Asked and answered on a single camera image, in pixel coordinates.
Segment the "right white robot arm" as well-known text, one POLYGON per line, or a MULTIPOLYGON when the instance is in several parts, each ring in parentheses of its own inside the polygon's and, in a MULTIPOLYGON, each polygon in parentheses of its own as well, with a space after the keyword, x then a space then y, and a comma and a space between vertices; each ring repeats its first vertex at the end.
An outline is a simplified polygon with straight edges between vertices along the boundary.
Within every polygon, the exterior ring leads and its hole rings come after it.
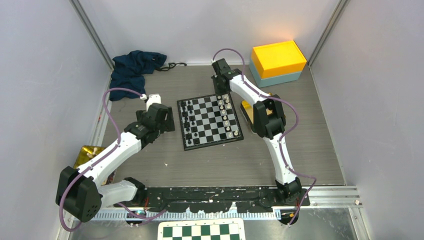
POLYGON ((264 140, 273 162, 279 202, 286 206, 295 200, 301 203, 305 193, 285 146, 286 119, 282 103, 276 95, 267 94, 251 84, 239 69, 231 69, 225 59, 214 61, 211 66, 214 70, 211 79, 215 93, 224 95, 234 92, 253 109, 255 133, 264 140))

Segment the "gold tin tray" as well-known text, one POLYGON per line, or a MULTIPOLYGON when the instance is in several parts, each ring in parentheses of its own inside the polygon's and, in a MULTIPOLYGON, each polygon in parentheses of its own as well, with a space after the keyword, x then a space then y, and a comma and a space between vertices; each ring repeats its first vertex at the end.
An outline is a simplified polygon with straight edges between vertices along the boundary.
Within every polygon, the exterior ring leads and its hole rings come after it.
MULTIPOLYGON (((270 94, 271 97, 280 98, 277 94, 271 95, 272 94, 271 92, 269 92, 268 94, 270 94)), ((246 100, 243 100, 240 103, 240 109, 241 109, 241 112, 242 112, 248 126, 250 127, 251 132, 253 134, 257 134, 255 127, 254 127, 253 107, 246 100)), ((270 108, 267 108, 266 113, 267 113, 268 117, 270 117, 273 114, 273 110, 271 110, 270 108)))

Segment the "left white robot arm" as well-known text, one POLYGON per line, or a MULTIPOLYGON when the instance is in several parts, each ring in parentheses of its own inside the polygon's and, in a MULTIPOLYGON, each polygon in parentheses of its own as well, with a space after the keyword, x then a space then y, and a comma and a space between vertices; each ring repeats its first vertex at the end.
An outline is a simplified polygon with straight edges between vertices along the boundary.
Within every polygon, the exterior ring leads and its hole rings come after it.
POLYGON ((136 112, 137 120, 124 128, 119 137, 101 153, 77 168, 67 166, 59 176, 55 202, 81 222, 90 221, 100 209, 119 203, 141 206, 146 187, 133 177, 103 184, 127 159, 152 144, 160 135, 175 130, 170 106, 152 103, 136 112))

